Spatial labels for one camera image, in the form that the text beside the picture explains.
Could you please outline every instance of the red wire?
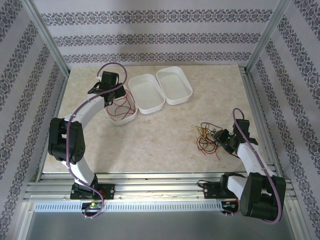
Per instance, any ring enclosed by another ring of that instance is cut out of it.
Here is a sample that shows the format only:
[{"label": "red wire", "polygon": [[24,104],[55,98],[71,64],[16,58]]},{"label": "red wire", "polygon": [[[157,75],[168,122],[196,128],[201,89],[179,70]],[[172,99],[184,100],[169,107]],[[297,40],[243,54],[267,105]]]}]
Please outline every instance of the red wire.
[{"label": "red wire", "polygon": [[[131,96],[132,100],[133,100],[133,106],[134,106],[134,109],[132,109],[132,106],[130,104],[130,101],[128,99],[128,94]],[[125,101],[121,104],[121,105],[118,105],[116,104],[115,102],[117,101],[120,101],[120,100],[123,100],[125,99]],[[125,90],[125,95],[122,97],[122,98],[119,98],[119,99],[116,99],[113,101],[113,104],[117,106],[117,108],[114,110],[114,114],[111,114],[108,110],[108,107],[106,107],[106,111],[107,113],[112,116],[111,119],[113,119],[113,117],[118,117],[118,116],[121,116],[121,115],[124,115],[124,117],[121,119],[125,119],[125,117],[127,115],[133,115],[135,112],[136,112],[136,105],[134,104],[135,103],[135,100],[134,100],[134,97],[132,96],[132,94],[128,91],[128,90]],[[120,113],[120,114],[117,114],[117,110],[120,108],[120,107],[123,107],[123,108],[128,108],[128,111],[127,112],[123,112],[123,113]]]},{"label": "red wire", "polygon": [[[218,149],[218,146],[213,144],[212,142],[209,142],[206,140],[206,137],[207,137],[207,134],[208,134],[208,130],[209,129],[210,125],[207,123],[204,127],[204,132],[196,139],[196,145],[198,147],[198,149],[204,154],[215,154],[216,157],[218,158],[219,161],[220,158],[218,156],[218,153],[217,153],[217,149]],[[206,148],[211,145],[213,147],[213,150],[212,151],[208,151],[206,150]]]}]

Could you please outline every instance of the white perforated strip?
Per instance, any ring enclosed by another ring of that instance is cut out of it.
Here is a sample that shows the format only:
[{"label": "white perforated strip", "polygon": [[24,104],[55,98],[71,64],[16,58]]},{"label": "white perforated strip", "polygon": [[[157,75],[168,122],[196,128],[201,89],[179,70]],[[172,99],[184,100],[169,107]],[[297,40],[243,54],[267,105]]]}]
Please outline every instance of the white perforated strip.
[{"label": "white perforated strip", "polygon": [[[81,202],[39,202],[35,212],[79,212]],[[192,212],[222,211],[220,201],[107,202],[104,212]]]}]

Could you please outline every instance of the metal floor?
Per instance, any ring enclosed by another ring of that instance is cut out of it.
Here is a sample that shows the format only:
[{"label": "metal floor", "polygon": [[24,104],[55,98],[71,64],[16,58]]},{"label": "metal floor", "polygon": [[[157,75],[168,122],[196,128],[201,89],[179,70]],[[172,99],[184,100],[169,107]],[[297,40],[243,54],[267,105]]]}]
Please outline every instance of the metal floor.
[{"label": "metal floor", "polygon": [[85,219],[78,212],[35,212],[27,240],[291,240],[287,213],[267,225],[260,219],[225,217],[219,211],[105,212]]}]

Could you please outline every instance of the black bracket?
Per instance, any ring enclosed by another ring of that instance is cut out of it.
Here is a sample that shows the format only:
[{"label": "black bracket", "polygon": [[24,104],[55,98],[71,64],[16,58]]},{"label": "black bracket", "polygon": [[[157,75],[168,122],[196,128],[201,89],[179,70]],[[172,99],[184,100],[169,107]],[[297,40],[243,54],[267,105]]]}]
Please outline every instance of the black bracket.
[{"label": "black bracket", "polygon": [[223,211],[221,211],[223,214],[234,214],[239,209],[239,200],[235,201],[222,201],[222,208]]},{"label": "black bracket", "polygon": [[[91,183],[91,187],[98,190],[105,200],[112,200],[115,196],[115,185],[110,183],[98,183],[98,178],[95,175]],[[71,188],[71,200],[101,200],[101,197],[86,186],[74,183]]]},{"label": "black bracket", "polygon": [[271,177],[279,194],[280,206],[277,204],[275,193],[267,176],[257,172],[250,172],[245,183],[240,209],[243,216],[274,221],[278,215],[278,208],[284,207],[286,195],[286,181],[283,177]]},{"label": "black bracket", "polygon": [[[98,190],[100,193],[102,193],[103,198],[105,200],[113,200],[115,195],[115,185],[114,184],[105,184],[105,183],[99,183],[96,190]],[[95,200],[99,201],[101,200],[101,197],[97,193],[88,193],[83,191],[83,189],[79,188],[79,185],[77,183],[74,183],[71,188],[71,194],[70,194],[71,200]]]},{"label": "black bracket", "polygon": [[[65,138],[67,125],[68,122],[64,118],[55,117],[50,122],[48,153],[58,161],[66,161],[67,158],[67,139]],[[70,125],[69,148],[70,163],[76,164],[83,158],[86,150],[82,124],[78,121],[72,122]]]},{"label": "black bracket", "polygon": [[[249,142],[258,145],[257,140],[250,137],[249,120],[236,119],[236,121],[244,135],[249,139]],[[235,124],[233,124],[233,132],[229,132],[227,129],[221,129],[213,136],[213,138],[216,139],[229,154],[232,154],[233,152],[237,153],[239,144],[244,144],[246,142]]]},{"label": "black bracket", "polygon": [[[101,81],[98,81],[93,88],[88,91],[88,94],[100,94],[107,90],[118,87],[119,74],[115,72],[103,71]],[[114,99],[123,97],[126,94],[125,88],[122,86],[115,91],[103,94],[101,97],[104,98],[104,106],[110,106],[113,104]]]},{"label": "black bracket", "polygon": [[229,176],[244,178],[242,174],[225,172],[224,175],[221,176],[220,181],[206,181],[201,185],[198,184],[199,187],[203,188],[204,199],[236,199],[236,195],[232,191],[228,190],[227,187]]}]

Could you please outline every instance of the black mounting plate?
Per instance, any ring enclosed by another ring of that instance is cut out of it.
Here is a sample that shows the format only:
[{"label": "black mounting plate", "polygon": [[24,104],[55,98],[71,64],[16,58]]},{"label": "black mounting plate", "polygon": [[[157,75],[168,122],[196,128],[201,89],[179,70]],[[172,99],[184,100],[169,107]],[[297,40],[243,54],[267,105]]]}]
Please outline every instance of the black mounting plate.
[{"label": "black mounting plate", "polygon": [[[103,193],[103,197],[105,200],[113,200],[115,196],[115,185],[114,184],[106,184],[106,183],[99,183],[97,188],[99,192]],[[79,191],[75,184],[72,185],[71,200],[101,200],[101,197],[96,194],[88,194],[83,191]]]},{"label": "black mounting plate", "polygon": [[221,183],[218,182],[210,182],[203,184],[203,193],[204,199],[235,199],[236,196],[232,194],[225,194],[221,192]]}]

